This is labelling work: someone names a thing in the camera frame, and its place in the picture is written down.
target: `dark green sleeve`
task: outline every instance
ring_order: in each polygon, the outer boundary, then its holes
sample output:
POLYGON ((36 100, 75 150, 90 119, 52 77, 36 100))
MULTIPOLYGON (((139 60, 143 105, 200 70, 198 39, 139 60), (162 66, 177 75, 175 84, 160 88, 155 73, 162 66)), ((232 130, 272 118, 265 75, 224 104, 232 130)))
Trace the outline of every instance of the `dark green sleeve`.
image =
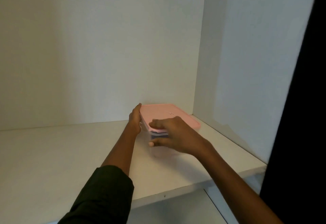
POLYGON ((120 168, 97 168, 58 224, 126 223, 133 191, 132 180, 120 168))

